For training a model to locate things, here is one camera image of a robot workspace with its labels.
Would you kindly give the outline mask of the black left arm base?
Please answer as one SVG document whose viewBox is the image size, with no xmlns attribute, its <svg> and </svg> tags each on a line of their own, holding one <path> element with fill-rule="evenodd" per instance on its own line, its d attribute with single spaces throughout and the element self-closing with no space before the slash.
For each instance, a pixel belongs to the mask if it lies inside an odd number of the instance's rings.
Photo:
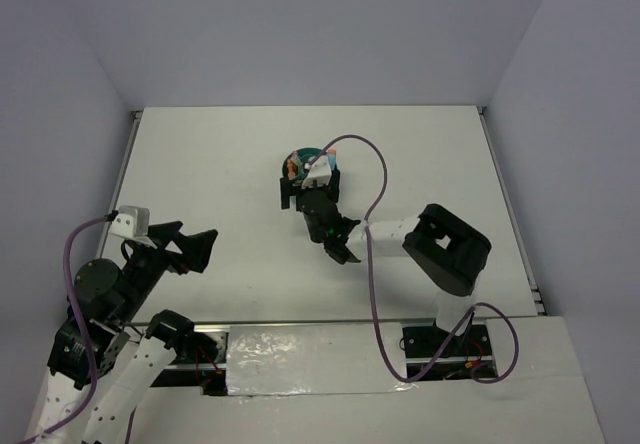
<svg viewBox="0 0 640 444">
<path fill-rule="evenodd" d="M 159 374 L 151 387 L 190 388 L 205 396 L 227 396 L 228 338 L 227 329 L 196 330 L 193 343 Z"/>
</svg>

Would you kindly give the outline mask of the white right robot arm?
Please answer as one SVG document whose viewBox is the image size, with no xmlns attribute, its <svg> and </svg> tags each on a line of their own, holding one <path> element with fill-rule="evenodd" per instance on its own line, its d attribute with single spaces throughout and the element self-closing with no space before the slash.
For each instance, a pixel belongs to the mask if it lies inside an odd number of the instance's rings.
<svg viewBox="0 0 640 444">
<path fill-rule="evenodd" d="M 287 158 L 280 178 L 281 207 L 294 206 L 310 240 L 340 265 L 371 264 L 375 256 L 412 259 L 439 288 L 436 347 L 446 355 L 460 353 L 470 341 L 467 312 L 492 250 L 489 239 L 439 204 L 401 220 L 350 219 L 338 210 L 340 177 L 324 158 L 314 165 Z"/>
</svg>

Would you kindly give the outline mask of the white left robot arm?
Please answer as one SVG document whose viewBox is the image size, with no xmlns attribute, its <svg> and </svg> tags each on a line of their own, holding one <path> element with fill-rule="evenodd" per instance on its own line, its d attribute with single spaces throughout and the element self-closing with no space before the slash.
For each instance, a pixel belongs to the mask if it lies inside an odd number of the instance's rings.
<svg viewBox="0 0 640 444">
<path fill-rule="evenodd" d="M 216 340 L 172 310 L 157 313 L 116 379 L 109 375 L 129 343 L 133 317 L 165 273 L 203 273 L 218 237 L 215 229 L 192 235 L 180 221 L 137 225 L 115 211 L 76 227 L 63 248 L 67 318 L 47 361 L 46 395 L 31 443 L 114 443 L 128 438 L 146 391 L 165 368 L 187 360 L 215 364 Z M 124 266 L 98 258 L 71 271 L 77 236 L 95 225 L 134 225 L 121 239 Z"/>
</svg>

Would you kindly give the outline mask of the orange capsule correction tape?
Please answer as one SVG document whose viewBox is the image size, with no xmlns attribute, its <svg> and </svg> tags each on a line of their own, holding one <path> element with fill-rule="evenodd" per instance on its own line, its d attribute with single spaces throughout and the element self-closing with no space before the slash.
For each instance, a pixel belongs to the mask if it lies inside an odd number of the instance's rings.
<svg viewBox="0 0 640 444">
<path fill-rule="evenodd" d="M 287 177 L 290 180 L 294 179 L 297 176 L 296 165 L 291 160 L 288 160 L 286 166 L 287 166 Z"/>
</svg>

